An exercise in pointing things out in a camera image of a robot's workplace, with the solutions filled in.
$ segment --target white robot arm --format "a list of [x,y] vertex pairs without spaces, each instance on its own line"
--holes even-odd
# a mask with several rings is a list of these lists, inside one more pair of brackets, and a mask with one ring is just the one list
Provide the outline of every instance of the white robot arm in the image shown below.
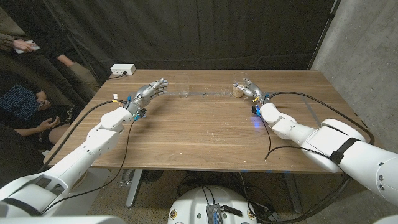
[[51,169],[18,178],[0,189],[0,200],[7,204],[7,218],[52,216],[62,203],[51,204],[68,196],[73,184],[102,154],[112,150],[123,131],[122,123],[137,120],[145,113],[144,106],[166,93],[167,80],[161,78],[140,88],[133,99],[101,118],[87,135],[86,141],[55,164]]
[[[235,87],[245,94],[254,92],[250,91],[249,85]],[[398,206],[398,178],[395,174],[398,170],[398,154],[366,143],[357,130],[340,121],[326,119],[321,123],[321,128],[310,128],[279,112],[274,104],[268,103],[265,96],[251,96],[258,97],[264,104],[259,113],[280,138],[326,155],[329,159],[302,150],[327,171],[334,173],[342,170],[378,196]]]

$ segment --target gray wall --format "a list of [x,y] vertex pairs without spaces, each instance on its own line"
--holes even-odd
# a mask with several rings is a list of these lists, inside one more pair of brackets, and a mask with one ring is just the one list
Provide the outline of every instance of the gray wall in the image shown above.
[[342,0],[312,70],[398,152],[398,1]]

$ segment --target white power strip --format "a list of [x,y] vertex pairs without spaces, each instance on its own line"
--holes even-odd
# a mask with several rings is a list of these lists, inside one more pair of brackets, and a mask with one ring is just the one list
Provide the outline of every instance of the white power strip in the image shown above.
[[136,71],[134,64],[114,64],[111,68],[113,75],[122,75],[127,72],[127,75],[132,75]]

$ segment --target table top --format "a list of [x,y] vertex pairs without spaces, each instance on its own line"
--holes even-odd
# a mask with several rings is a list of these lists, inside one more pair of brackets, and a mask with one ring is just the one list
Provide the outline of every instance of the table top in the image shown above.
[[[190,76],[188,98],[180,98],[176,93],[173,77],[180,72]],[[136,70],[134,75],[107,81],[76,120],[95,105],[112,100],[113,93],[117,93],[119,99],[126,99],[130,92],[141,86],[165,78],[169,81],[168,93],[153,99],[146,106],[146,118],[133,124],[124,169],[327,173],[298,149],[279,149],[264,161],[270,144],[267,131],[260,117],[251,112],[251,106],[255,105],[252,98],[235,98],[231,94],[232,77],[236,72],[246,72],[264,92],[302,92],[361,123],[322,73],[282,70]],[[303,96],[277,95],[271,102],[280,112],[313,128],[318,128],[320,122],[327,118],[349,124],[338,114]],[[118,106],[117,103],[109,103],[92,111],[50,166],[83,143],[88,131],[100,122],[102,115]],[[117,146],[99,157],[93,167],[120,167],[129,124],[124,127]],[[270,128],[268,131],[271,148],[295,146],[292,141],[277,137]],[[45,161],[65,136],[66,133]]]

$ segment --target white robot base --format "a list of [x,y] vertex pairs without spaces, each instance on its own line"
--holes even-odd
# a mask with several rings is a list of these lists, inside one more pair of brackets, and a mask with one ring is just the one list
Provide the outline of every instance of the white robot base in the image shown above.
[[[227,205],[242,211],[242,216],[221,212],[221,218],[218,218],[220,216],[217,216],[216,213],[208,214],[206,207],[208,205],[213,205],[213,201],[216,206],[220,205],[222,207],[223,205]],[[248,202],[240,194],[225,187],[208,186],[203,188],[197,187],[177,199],[170,209],[167,223],[255,224],[257,221],[254,215],[249,211]]]

